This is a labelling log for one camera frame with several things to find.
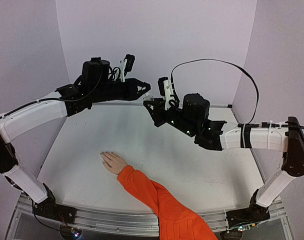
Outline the clear nail polish bottle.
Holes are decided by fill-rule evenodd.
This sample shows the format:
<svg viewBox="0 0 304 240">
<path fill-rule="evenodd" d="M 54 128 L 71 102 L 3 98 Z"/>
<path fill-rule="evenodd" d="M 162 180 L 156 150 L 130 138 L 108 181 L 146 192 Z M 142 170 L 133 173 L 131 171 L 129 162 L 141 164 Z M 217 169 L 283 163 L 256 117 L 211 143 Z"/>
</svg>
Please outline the clear nail polish bottle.
<svg viewBox="0 0 304 240">
<path fill-rule="evenodd" d="M 154 101 L 153 95 L 151 95 L 149 92 L 145 93 L 143 96 L 143 101 Z"/>
</svg>

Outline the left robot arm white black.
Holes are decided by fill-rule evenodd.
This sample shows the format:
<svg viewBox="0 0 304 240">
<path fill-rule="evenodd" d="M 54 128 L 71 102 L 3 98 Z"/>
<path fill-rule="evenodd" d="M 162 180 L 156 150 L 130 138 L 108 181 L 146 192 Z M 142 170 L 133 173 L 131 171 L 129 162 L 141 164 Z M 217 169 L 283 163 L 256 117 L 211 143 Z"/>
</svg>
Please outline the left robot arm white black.
<svg viewBox="0 0 304 240">
<path fill-rule="evenodd" d="M 94 103 L 139 99 L 151 86 L 136 78 L 126 78 L 134 60 L 135 57 L 128 54 L 119 67 L 111 68 L 109 61 L 93 57 L 83 63 L 82 73 L 73 84 L 0 114 L 0 174 L 40 204 L 39 209 L 46 217 L 53 219 L 59 214 L 56 200 L 45 184 L 25 171 L 12 141 L 45 123 L 90 110 Z"/>
</svg>

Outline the orange sleeve forearm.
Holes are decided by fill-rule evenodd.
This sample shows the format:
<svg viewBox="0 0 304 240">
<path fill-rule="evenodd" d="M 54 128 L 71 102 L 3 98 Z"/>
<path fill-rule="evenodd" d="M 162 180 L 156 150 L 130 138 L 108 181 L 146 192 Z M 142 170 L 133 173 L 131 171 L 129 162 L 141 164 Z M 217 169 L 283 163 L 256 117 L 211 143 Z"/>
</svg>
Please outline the orange sleeve forearm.
<svg viewBox="0 0 304 240">
<path fill-rule="evenodd" d="M 117 176 L 123 188 L 148 206 L 159 219 L 161 240 L 215 240 L 203 218 L 180 203 L 164 186 L 126 166 Z"/>
</svg>

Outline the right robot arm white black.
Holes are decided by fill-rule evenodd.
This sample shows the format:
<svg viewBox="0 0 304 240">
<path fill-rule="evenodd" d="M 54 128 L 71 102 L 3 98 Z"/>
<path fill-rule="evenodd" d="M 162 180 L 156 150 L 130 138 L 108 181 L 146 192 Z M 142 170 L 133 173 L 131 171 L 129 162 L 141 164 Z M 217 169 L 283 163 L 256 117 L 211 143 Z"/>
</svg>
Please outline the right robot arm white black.
<svg viewBox="0 0 304 240">
<path fill-rule="evenodd" d="M 174 101 L 147 98 L 143 101 L 156 127 L 170 124 L 211 151 L 267 149 L 282 153 L 283 163 L 254 194 L 254 204 L 267 208 L 295 178 L 304 175 L 304 134 L 297 118 L 285 122 L 232 123 L 210 120 L 210 103 L 200 94 L 187 94 L 182 108 Z"/>
</svg>

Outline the mannequin hand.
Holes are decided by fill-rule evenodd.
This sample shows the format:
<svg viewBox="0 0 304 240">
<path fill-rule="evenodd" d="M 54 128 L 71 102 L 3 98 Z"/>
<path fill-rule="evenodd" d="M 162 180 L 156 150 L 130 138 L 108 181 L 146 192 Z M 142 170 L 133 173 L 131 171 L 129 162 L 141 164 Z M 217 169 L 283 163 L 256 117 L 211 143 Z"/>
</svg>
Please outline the mannequin hand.
<svg viewBox="0 0 304 240">
<path fill-rule="evenodd" d="M 104 151 L 100 153 L 104 167 L 112 174 L 119 175 L 128 165 L 127 162 L 115 152 Z"/>
</svg>

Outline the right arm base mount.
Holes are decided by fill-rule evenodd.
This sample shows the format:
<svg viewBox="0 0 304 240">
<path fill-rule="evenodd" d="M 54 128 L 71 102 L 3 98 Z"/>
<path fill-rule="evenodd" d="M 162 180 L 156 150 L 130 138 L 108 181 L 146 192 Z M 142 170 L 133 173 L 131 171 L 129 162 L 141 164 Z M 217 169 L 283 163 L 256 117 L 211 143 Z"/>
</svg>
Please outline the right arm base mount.
<svg viewBox="0 0 304 240">
<path fill-rule="evenodd" d="M 228 229 L 232 230 L 240 226 L 258 224 L 262 221 L 269 220 L 270 214 L 268 208 L 258 205 L 253 196 L 248 207 L 228 211 L 226 213 L 226 219 Z"/>
</svg>

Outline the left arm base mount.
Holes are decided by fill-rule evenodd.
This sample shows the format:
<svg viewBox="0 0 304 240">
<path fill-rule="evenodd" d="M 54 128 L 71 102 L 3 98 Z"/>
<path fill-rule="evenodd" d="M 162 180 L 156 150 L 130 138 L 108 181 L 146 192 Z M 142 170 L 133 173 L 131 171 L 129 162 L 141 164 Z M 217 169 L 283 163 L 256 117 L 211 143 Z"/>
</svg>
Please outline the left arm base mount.
<svg viewBox="0 0 304 240">
<path fill-rule="evenodd" d="M 33 204 L 33 213 L 47 219 L 73 224 L 77 210 L 74 207 L 56 203 L 51 190 L 47 190 L 47 197 L 40 203 Z"/>
</svg>

